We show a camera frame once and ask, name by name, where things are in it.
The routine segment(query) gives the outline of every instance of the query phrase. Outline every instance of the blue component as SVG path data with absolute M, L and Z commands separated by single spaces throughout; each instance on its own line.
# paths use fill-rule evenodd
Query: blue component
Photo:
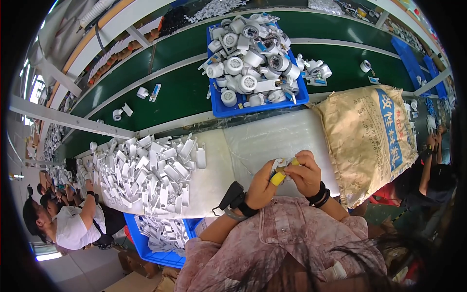
M 392 37 L 391 43 L 396 49 L 399 56 L 401 57 L 402 63 L 404 64 L 405 68 L 407 69 L 407 72 L 409 73 L 409 77 L 412 80 L 413 86 L 415 87 L 415 89 L 419 89 L 420 84 L 417 81 L 417 76 L 423 78 L 424 75 L 422 69 L 420 68 L 420 65 L 418 64 L 417 59 L 415 58 L 414 54 L 412 53 L 412 50 L 410 49 L 410 46 L 395 36 Z M 422 93 L 420 96 L 428 97 L 431 95 L 432 94 L 430 93 L 430 91 L 427 91 L 425 93 Z
M 427 55 L 423 57 L 423 61 L 426 64 L 426 67 L 428 68 L 428 71 L 430 71 L 430 75 L 432 78 L 435 78 L 436 76 L 439 75 L 439 71 L 435 66 L 435 63 L 433 63 L 433 60 L 430 59 Z M 444 87 L 443 82 L 439 82 L 438 84 L 435 85 L 436 91 L 438 92 L 438 97 L 440 100 L 447 100 L 447 93 L 446 89 Z
M 170 266 L 174 268 L 183 268 L 185 264 L 185 257 L 181 257 L 173 251 L 169 252 L 152 252 L 148 247 L 149 238 L 142 235 L 134 220 L 134 214 L 123 213 L 125 221 L 127 222 L 128 230 L 130 231 L 131 238 L 133 239 L 134 247 L 140 258 L 145 261 Z M 183 219 L 186 232 L 189 238 L 196 237 L 195 228 L 201 222 L 202 218 L 198 219 Z
M 211 37 L 209 35 L 209 28 L 214 27 L 211 25 L 210 27 L 206 28 L 206 40 L 207 44 L 211 42 Z M 207 55 L 210 58 L 213 53 L 210 50 L 207 50 Z M 292 53 L 292 50 L 289 50 L 288 55 L 286 57 L 294 64 L 297 65 L 297 62 L 295 61 L 295 57 Z M 235 105 L 234 107 L 226 107 L 222 101 L 220 100 L 220 95 L 221 93 L 218 92 L 214 86 L 213 83 L 215 82 L 214 79 L 209 79 L 209 90 L 211 91 L 211 104 L 212 104 L 212 113 L 214 116 L 218 118 L 226 118 L 226 117 L 231 117 L 231 116 L 236 116 L 236 115 L 242 115 L 242 114 L 248 114 L 248 113 L 255 113 L 255 112 L 262 112 L 270 109 L 275 109 L 275 108 L 285 108 L 285 107 L 293 107 L 295 106 L 293 101 L 286 100 L 278 103 L 270 103 L 266 101 L 265 105 L 262 106 L 257 106 L 257 107 L 244 107 L 244 108 L 239 108 L 238 104 Z M 308 96 L 308 91 L 306 90 L 306 85 L 305 82 L 303 81 L 303 78 L 297 78 L 297 83 L 298 83 L 298 88 L 299 88 L 299 93 L 295 95 L 295 99 L 297 101 L 297 106 L 301 104 L 305 104 L 308 101 L 310 101 L 310 97 Z M 240 94 L 237 95 L 237 100 L 244 100 L 243 97 Z

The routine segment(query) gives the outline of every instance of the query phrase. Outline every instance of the woman's hand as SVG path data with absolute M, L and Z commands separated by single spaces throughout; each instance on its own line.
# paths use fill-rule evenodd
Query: woman's hand
M 277 186 L 269 182 L 274 160 L 268 161 L 253 177 L 245 203 L 253 210 L 266 206 L 276 194 Z
M 435 148 L 435 135 L 433 133 L 429 134 L 427 139 L 426 139 L 426 145 L 431 145 L 432 150 Z
M 289 165 L 284 171 L 289 175 L 298 191 L 305 197 L 313 197 L 319 192 L 321 169 L 315 162 L 315 156 L 309 150 L 302 150 L 295 155 L 300 165 Z

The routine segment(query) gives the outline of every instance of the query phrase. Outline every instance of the red stool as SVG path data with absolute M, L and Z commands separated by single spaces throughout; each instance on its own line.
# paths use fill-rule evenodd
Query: red stool
M 397 206 L 397 204 L 394 203 L 395 200 L 391 198 L 391 194 L 393 193 L 393 191 L 394 185 L 392 183 L 386 184 L 384 187 L 380 188 L 369 197 L 370 203 Z

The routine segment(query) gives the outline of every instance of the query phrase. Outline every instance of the fluorescent light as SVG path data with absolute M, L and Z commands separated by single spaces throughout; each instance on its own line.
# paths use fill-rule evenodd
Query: fluorescent light
M 28 64 L 28 70 L 26 71 L 26 82 L 24 84 L 24 99 L 26 99 L 26 91 L 28 91 L 29 69 L 31 69 L 31 65 Z
M 54 258 L 59 258 L 61 256 L 62 256 L 61 253 L 55 252 L 53 254 L 36 256 L 35 259 L 38 260 L 38 261 L 47 261 L 47 260 L 52 260 Z
M 49 10 L 49 13 L 52 12 L 52 9 L 54 9 L 54 7 L 55 7 L 55 5 L 57 4 L 57 2 L 58 2 L 58 0 L 55 1 L 54 5 L 52 5 L 52 7 L 51 7 L 50 10 Z

